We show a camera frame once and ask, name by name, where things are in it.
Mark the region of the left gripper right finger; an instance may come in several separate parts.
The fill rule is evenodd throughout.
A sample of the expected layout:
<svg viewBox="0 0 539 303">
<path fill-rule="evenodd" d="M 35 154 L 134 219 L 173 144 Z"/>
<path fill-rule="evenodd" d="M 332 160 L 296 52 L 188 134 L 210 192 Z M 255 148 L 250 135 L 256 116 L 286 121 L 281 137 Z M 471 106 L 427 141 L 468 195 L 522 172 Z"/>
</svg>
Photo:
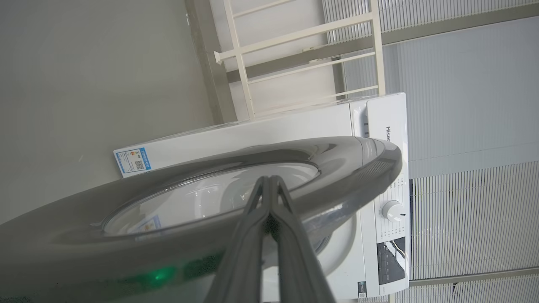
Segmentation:
<svg viewBox="0 0 539 303">
<path fill-rule="evenodd" d="M 295 215 L 284 180 L 269 177 L 268 230 L 278 246 L 282 303 L 334 303 L 302 221 Z"/>
</svg>

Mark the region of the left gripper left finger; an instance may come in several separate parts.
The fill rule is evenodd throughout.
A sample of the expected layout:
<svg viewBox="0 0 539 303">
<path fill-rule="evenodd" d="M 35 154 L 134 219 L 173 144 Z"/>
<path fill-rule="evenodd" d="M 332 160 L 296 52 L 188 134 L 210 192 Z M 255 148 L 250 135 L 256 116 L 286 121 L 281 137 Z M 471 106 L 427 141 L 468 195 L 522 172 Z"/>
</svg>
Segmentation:
<svg viewBox="0 0 539 303">
<path fill-rule="evenodd" d="M 270 177 L 260 177 L 214 276 L 206 303 L 259 303 Z"/>
</svg>

